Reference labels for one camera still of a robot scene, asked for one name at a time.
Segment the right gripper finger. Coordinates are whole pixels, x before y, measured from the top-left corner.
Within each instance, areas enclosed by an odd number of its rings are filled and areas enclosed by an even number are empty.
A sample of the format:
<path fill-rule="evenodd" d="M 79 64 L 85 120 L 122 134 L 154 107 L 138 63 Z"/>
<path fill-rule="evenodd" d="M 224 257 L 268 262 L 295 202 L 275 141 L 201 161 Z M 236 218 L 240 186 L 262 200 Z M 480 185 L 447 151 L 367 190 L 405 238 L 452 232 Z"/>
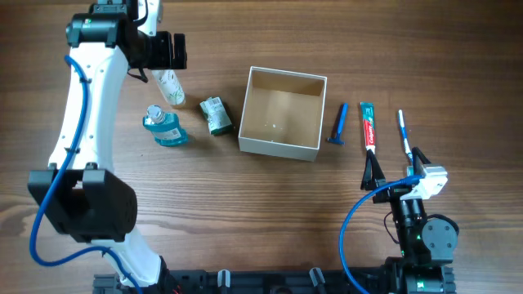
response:
<path fill-rule="evenodd" d="M 386 177 L 372 150 L 366 151 L 364 173 L 360 185 L 361 190 L 374 190 L 386 184 Z"/>
<path fill-rule="evenodd" d="M 422 174 L 422 167 L 426 164 L 431 164 L 431 161 L 424 155 L 424 153 L 418 147 L 412 148 L 412 166 L 414 175 Z"/>

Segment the white leaf-print lotion tube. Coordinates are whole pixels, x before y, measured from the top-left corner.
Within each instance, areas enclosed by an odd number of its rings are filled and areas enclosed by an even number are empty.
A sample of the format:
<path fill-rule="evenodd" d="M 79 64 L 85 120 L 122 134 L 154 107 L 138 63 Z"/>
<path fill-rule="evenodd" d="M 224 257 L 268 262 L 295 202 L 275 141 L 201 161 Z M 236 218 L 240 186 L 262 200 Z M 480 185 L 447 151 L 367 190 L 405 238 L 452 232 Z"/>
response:
<path fill-rule="evenodd" d="M 153 70 L 152 74 L 163 98 L 172 107 L 181 107 L 185 104 L 185 93 L 173 69 Z"/>

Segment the teal mouthwash bottle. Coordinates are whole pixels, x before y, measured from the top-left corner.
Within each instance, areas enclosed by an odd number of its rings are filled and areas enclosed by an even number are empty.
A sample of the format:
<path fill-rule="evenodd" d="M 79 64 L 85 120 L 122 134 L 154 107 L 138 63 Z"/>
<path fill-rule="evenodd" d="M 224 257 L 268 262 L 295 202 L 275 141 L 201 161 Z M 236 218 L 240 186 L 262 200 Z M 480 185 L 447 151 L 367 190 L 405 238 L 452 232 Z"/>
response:
<path fill-rule="evenodd" d="M 159 145 L 174 147 L 189 142 L 189 136 L 181 127 L 178 116 L 173 112 L 163 111 L 159 105 L 150 105 L 147 108 L 142 125 Z"/>

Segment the green white soap packet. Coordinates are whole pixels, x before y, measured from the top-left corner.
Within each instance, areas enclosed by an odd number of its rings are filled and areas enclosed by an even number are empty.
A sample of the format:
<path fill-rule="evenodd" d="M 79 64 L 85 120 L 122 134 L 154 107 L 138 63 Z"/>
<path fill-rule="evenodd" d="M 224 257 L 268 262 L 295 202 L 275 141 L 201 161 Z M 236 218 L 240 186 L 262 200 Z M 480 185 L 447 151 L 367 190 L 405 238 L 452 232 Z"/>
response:
<path fill-rule="evenodd" d="M 219 96 L 209 97 L 199 103 L 203 116 L 208 122 L 209 133 L 213 136 L 225 134 L 234 129 L 234 125 Z"/>

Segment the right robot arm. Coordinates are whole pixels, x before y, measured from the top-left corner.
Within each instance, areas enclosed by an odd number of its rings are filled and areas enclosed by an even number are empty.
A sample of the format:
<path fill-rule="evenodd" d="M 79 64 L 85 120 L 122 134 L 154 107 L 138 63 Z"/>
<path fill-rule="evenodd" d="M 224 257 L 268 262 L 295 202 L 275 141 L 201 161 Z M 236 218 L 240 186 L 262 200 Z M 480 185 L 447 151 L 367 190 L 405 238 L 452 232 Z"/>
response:
<path fill-rule="evenodd" d="M 458 225 L 447 216 L 428 215 L 423 205 L 442 190 L 448 172 L 415 148 L 413 173 L 421 177 L 418 183 L 387 188 L 388 182 L 374 152 L 366 153 L 361 188 L 368 191 L 383 188 L 373 196 L 373 203 L 390 204 L 402 254 L 386 258 L 384 265 L 373 271 L 378 275 L 376 278 L 369 273 L 360 276 L 372 293 L 455 293 L 454 272 L 449 264 L 458 244 Z"/>

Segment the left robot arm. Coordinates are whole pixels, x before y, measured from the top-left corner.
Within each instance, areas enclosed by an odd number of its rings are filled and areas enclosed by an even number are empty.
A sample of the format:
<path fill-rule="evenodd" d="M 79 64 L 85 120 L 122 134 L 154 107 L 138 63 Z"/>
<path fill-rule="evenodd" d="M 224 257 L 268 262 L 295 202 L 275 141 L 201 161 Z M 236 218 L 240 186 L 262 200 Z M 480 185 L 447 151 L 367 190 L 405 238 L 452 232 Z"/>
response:
<path fill-rule="evenodd" d="M 184 69 L 183 34 L 158 30 L 158 0 L 98 1 L 66 28 L 71 79 L 59 139 L 43 170 L 29 174 L 38 203 L 33 228 L 48 219 L 59 234 L 99 252 L 126 293 L 179 293 L 181 284 L 136 227 L 137 199 L 114 174 L 113 135 L 126 77 Z"/>

